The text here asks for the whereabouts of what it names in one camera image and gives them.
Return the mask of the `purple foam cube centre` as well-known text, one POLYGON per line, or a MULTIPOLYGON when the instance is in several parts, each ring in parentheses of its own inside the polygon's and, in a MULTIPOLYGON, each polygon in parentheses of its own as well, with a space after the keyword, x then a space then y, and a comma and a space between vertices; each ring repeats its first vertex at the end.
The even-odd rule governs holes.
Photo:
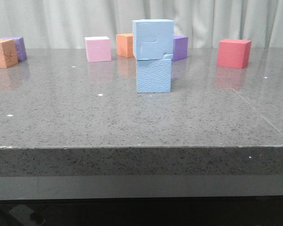
POLYGON ((179 61, 187 58, 188 52, 188 37, 174 36, 173 37, 173 59, 172 61, 179 61))

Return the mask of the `purple foam cube left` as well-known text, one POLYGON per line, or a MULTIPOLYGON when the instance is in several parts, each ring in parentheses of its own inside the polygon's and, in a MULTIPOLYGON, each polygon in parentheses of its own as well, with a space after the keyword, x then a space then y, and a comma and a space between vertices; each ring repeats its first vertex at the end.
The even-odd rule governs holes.
POLYGON ((2 39, 13 39, 15 42, 18 61, 25 61, 27 59, 25 43, 23 37, 2 37, 2 39))

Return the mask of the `orange foam cube left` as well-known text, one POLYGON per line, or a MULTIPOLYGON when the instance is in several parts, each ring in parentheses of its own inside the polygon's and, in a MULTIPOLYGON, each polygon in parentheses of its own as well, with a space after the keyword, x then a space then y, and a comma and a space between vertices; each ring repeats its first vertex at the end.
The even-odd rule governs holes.
POLYGON ((12 39, 0 39, 0 68, 9 68, 17 63, 15 42, 12 39))

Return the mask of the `pink foam cube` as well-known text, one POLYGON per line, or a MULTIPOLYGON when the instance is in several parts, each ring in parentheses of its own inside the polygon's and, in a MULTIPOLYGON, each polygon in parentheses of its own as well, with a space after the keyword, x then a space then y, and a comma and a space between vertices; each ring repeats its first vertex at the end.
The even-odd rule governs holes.
POLYGON ((88 62, 111 61, 110 38, 107 36, 85 37, 84 40, 88 62))

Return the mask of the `orange foam cube centre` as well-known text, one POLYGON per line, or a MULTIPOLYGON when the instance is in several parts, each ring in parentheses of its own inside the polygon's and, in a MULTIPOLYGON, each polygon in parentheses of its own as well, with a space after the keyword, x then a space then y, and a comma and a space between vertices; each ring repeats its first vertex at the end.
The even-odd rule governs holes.
POLYGON ((131 58, 133 54, 133 34, 123 33, 116 35, 117 55, 121 57, 131 58))

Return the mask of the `purple foam cube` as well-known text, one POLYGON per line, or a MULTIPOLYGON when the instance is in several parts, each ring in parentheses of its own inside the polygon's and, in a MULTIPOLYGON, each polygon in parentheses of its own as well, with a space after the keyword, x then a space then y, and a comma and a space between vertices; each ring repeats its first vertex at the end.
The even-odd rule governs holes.
POLYGON ((23 37, 2 37, 2 39, 13 39, 15 42, 18 61, 25 61, 27 59, 25 43, 23 37))
POLYGON ((172 61, 179 61, 187 58, 188 52, 188 37, 174 36, 173 37, 173 59, 172 61))

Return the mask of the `light blue foam cube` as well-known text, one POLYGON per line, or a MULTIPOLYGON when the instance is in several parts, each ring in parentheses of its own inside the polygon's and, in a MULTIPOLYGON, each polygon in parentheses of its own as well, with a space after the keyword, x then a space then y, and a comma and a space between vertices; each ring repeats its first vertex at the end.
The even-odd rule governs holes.
POLYGON ((171 59, 137 60, 136 88, 138 93, 171 91, 171 59))
POLYGON ((174 21, 133 20, 133 54, 137 60, 173 58, 174 21))

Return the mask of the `orange foam cube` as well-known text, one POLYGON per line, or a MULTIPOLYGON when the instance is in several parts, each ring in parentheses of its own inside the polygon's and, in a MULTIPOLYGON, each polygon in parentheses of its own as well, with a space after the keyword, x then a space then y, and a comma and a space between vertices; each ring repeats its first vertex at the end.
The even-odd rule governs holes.
POLYGON ((0 39, 0 68, 9 68, 17 63, 15 42, 12 39, 0 39))
POLYGON ((117 55, 121 57, 131 58, 133 54, 133 34, 123 33, 116 35, 117 55))

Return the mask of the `red foam cube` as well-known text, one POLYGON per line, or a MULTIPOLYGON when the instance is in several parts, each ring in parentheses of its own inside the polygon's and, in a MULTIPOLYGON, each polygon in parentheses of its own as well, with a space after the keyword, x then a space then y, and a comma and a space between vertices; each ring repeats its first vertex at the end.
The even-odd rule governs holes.
POLYGON ((251 44, 251 40, 221 40, 219 42, 216 65, 238 69, 247 67, 251 44))

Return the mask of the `white pleated curtain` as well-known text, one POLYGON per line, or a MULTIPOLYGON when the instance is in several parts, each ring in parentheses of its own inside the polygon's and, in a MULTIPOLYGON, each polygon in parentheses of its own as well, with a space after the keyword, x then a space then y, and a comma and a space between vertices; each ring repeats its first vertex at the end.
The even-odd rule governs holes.
POLYGON ((22 36, 27 48, 83 48, 90 36, 115 45, 138 19, 174 20, 191 48, 226 38, 283 47, 283 0, 0 0, 0 38, 22 36))

